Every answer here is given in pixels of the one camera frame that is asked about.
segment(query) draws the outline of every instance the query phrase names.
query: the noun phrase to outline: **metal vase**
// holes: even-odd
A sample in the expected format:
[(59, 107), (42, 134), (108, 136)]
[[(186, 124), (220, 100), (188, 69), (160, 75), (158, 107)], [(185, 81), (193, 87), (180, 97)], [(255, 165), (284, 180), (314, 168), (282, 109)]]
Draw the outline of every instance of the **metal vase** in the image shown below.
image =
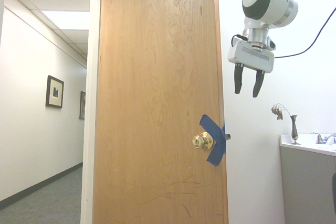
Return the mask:
[(296, 140), (299, 138), (298, 131), (296, 129), (295, 120), (298, 115), (291, 115), (290, 118), (292, 120), (292, 139), (294, 140), (294, 143), (292, 144), (299, 144), (296, 142)]

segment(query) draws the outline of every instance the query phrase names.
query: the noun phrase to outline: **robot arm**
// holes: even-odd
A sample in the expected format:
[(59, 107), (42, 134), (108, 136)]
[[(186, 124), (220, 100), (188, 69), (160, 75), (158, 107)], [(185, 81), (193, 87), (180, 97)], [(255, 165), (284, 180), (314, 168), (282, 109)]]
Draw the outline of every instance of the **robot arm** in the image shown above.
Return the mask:
[(245, 28), (243, 36), (246, 41), (233, 39), (228, 60), (236, 64), (235, 93), (240, 93), (244, 67), (257, 71), (253, 97), (257, 97), (264, 74), (273, 70), (274, 42), (268, 37), (272, 28), (284, 27), (290, 24), (297, 12), (298, 4), (293, 0), (243, 0)]

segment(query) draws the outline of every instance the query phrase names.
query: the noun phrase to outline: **black cable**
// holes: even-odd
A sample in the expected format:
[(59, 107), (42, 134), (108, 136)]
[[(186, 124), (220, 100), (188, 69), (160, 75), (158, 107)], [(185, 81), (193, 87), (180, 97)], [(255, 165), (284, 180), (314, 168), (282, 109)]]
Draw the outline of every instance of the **black cable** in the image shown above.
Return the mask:
[(246, 38), (246, 37), (244, 37), (244, 36), (242, 36), (242, 35), (240, 35), (240, 34), (236, 34), (236, 35), (234, 35), (234, 36), (232, 36), (232, 39), (231, 39), (231, 46), (233, 47), (233, 38), (234, 37), (238, 37), (239, 39), (242, 39), (242, 40), (244, 40), (244, 41), (247, 41), (248, 40), (248, 38)]
[(303, 54), (304, 52), (307, 52), (313, 45), (314, 43), (316, 42), (317, 38), (320, 36), (320, 33), (322, 32), (322, 30), (324, 29), (324, 27), (326, 26), (326, 24), (328, 23), (328, 21), (330, 20), (331, 16), (334, 14), (336, 8), (332, 11), (332, 13), (330, 14), (329, 18), (327, 19), (327, 21), (324, 23), (324, 25), (322, 26), (321, 30), (319, 31), (319, 33), (317, 34), (314, 42), (310, 45), (310, 47), (308, 47), (305, 51), (303, 52), (300, 52), (298, 54), (295, 54), (295, 55), (287, 55), (287, 56), (279, 56), (279, 57), (275, 57), (275, 59), (278, 59), (278, 58), (286, 58), (286, 57), (292, 57), (292, 56), (296, 56), (296, 55), (300, 55), (300, 54)]

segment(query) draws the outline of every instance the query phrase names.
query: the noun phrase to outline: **scratch mark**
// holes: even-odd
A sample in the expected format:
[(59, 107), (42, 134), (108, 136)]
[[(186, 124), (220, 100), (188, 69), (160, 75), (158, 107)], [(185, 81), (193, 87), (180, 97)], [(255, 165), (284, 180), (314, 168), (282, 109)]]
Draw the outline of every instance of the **scratch mark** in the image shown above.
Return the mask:
[(191, 175), (189, 178), (186, 178), (185, 180), (183, 180), (182, 182), (185, 182), (186, 180), (190, 179), (193, 175)]
[(146, 203), (148, 203), (148, 202), (151, 202), (151, 201), (153, 201), (153, 200), (155, 200), (155, 199), (157, 199), (157, 198), (160, 198), (162, 195), (164, 195), (164, 194), (161, 194), (161, 195), (159, 195), (159, 196), (157, 196), (157, 197), (155, 197), (155, 198), (153, 198), (153, 199), (150, 199), (150, 200), (148, 200), (148, 201), (145, 201), (145, 202), (143, 202), (143, 203), (136, 203), (136, 202), (133, 202), (133, 201), (130, 201), (130, 202), (132, 202), (132, 203), (134, 203), (134, 204), (137, 204), (137, 205), (143, 205), (143, 204), (146, 204)]
[(141, 189), (141, 190), (144, 190), (144, 191), (149, 191), (149, 190), (143, 189), (143, 188), (141, 188), (141, 187), (135, 186), (135, 185), (133, 185), (133, 184), (131, 184), (131, 183), (128, 183), (126, 180), (123, 180), (122, 178), (119, 178), (119, 179), (122, 180), (122, 181), (124, 181), (125, 183), (127, 183), (127, 184), (129, 184), (129, 185), (135, 187), (135, 188), (138, 188), (138, 189)]
[(170, 194), (195, 194), (195, 193), (170, 193)]
[(211, 184), (208, 184), (208, 185), (205, 185), (205, 186), (198, 186), (198, 187), (196, 187), (196, 188), (202, 188), (202, 187), (206, 187), (206, 186), (210, 186), (210, 185), (213, 185), (213, 184), (215, 184), (216, 182), (213, 182), (213, 183), (211, 183)]
[(188, 214), (189, 214), (189, 217), (191, 218), (191, 215), (190, 215), (190, 212), (189, 210), (187, 209), (187, 207), (182, 203), (182, 205), (184, 206), (185, 210), (187, 210)]
[(173, 198), (173, 197), (168, 197), (168, 196), (164, 196), (165, 198), (169, 198), (169, 199), (175, 199), (175, 198)]
[(126, 223), (121, 222), (121, 221), (118, 221), (118, 220), (116, 220), (116, 219), (112, 219), (112, 220), (115, 220), (116, 222), (121, 223), (121, 224), (126, 224)]
[(181, 182), (181, 183), (201, 184), (201, 183), (198, 183), (198, 182)]
[(174, 185), (174, 184), (177, 184), (177, 183), (193, 183), (193, 182), (185, 182), (186, 180), (190, 179), (193, 175), (191, 175), (189, 178), (186, 178), (185, 180), (181, 181), (181, 182), (174, 182), (170, 185), (167, 185), (167, 186), (171, 186), (171, 185)]

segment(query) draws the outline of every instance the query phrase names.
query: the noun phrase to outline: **dried flower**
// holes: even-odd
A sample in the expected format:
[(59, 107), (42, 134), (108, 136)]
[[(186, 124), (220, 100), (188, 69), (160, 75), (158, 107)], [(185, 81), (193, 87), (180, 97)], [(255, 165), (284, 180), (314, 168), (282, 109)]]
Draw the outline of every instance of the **dried flower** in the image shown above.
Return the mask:
[(284, 119), (284, 117), (282, 115), (282, 111), (283, 110), (286, 110), (288, 112), (289, 116), (290, 116), (289, 111), (281, 103), (277, 103), (277, 104), (273, 105), (273, 107), (272, 107), (272, 113), (274, 115), (278, 116), (277, 120), (279, 120), (279, 119), (283, 120)]

